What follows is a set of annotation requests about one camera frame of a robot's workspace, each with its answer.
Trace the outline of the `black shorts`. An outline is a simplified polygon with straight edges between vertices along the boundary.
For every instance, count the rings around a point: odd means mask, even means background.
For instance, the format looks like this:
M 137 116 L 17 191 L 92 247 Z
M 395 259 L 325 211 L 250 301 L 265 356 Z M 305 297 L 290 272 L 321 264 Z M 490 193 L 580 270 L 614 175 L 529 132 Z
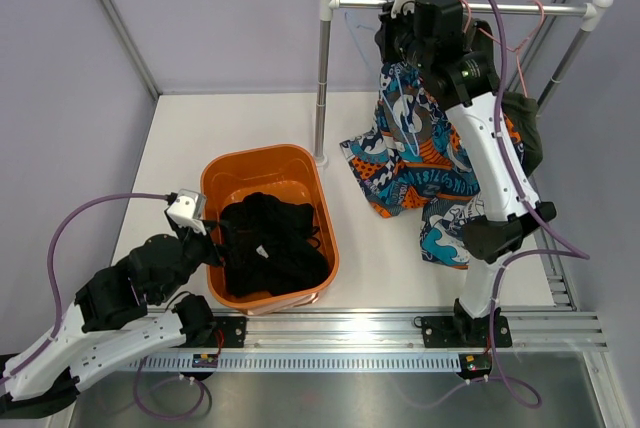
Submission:
M 309 203 L 256 192 L 219 216 L 226 290 L 235 297 L 280 296 L 315 288 L 329 276 Z

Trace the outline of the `blue wire hanger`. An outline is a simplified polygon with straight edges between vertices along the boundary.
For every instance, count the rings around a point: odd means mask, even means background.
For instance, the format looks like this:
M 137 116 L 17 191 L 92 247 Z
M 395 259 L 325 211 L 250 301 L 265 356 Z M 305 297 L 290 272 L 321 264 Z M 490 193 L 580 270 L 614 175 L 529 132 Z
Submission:
M 376 77 L 376 81 L 378 82 L 378 95 L 383 100 L 384 105 L 391 113 L 393 121 L 395 122 L 402 135 L 402 138 L 404 139 L 405 146 L 414 157 L 418 157 L 420 155 L 420 147 L 418 138 L 416 136 L 415 126 L 413 125 L 413 113 L 411 112 L 409 104 L 407 103 L 407 100 L 405 98 L 398 72 L 396 70 L 393 70 L 392 78 L 396 80 L 396 85 L 399 91 L 398 100 L 402 104 L 401 113 L 396 113 L 394 104 L 389 102 L 389 99 L 387 98 L 385 93 L 385 88 L 382 86 L 382 82 L 380 81 L 379 71 L 373 68 L 372 64 L 369 61 L 369 58 L 364 53 L 364 50 L 362 49 L 360 41 L 356 34 L 356 31 L 358 29 L 364 29 L 366 31 L 374 32 L 374 28 L 366 24 L 362 24 L 358 17 L 354 15 L 351 10 L 347 10 L 344 12 L 344 22 L 351 36 L 351 39 L 354 42 L 354 45 L 360 55 L 360 58 L 367 68 L 370 77 Z

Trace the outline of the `patterned blue orange shorts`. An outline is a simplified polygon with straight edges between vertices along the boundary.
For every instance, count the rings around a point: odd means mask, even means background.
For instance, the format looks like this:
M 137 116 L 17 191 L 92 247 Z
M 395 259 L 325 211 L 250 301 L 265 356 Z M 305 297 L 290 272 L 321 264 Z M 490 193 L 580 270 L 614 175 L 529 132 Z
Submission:
M 419 245 L 424 261 L 467 269 L 471 260 L 463 226 L 483 215 L 484 200 L 466 150 L 418 72 L 404 63 L 385 63 L 379 77 L 395 112 L 402 112 L 392 71 L 399 74 L 413 113 L 420 155 L 414 157 L 378 95 L 372 127 L 340 147 L 367 202 L 383 218 L 421 210 Z

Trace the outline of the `dark green shorts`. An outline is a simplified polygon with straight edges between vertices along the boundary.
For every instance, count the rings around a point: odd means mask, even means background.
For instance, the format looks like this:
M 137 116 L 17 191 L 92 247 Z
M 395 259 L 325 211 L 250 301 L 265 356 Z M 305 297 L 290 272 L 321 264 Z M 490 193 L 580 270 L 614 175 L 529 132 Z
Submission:
M 493 41 L 489 39 L 488 22 L 473 18 L 468 28 L 467 45 L 472 51 L 481 51 L 489 64 L 495 67 Z M 539 105 L 524 94 L 506 91 L 502 98 L 502 111 L 507 117 L 506 126 L 519 156 L 526 177 L 530 177 L 543 161 L 543 144 L 537 128 Z

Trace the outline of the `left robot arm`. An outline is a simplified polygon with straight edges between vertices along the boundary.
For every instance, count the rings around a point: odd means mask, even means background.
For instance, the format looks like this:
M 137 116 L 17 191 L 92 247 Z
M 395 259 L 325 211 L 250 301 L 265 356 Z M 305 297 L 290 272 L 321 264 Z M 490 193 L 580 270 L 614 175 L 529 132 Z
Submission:
M 163 348 L 208 344 L 216 323 L 201 295 L 171 297 L 203 264 L 218 259 L 206 227 L 155 235 L 76 293 L 58 330 L 1 362 L 4 419 L 40 419 L 72 405 L 98 381 Z

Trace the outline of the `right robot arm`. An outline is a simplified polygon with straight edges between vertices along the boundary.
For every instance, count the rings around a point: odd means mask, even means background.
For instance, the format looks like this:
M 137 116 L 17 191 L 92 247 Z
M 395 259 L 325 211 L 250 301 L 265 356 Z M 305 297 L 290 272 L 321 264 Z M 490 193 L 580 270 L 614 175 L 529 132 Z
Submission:
M 464 33 L 462 2 L 387 3 L 379 19 L 375 40 L 382 60 L 418 71 L 459 136 L 479 185 L 482 212 L 461 228 L 471 260 L 451 324 L 461 343 L 480 345 L 496 327 L 502 271 L 524 239 L 555 218 L 556 208 L 528 182 L 502 111 L 493 51 Z

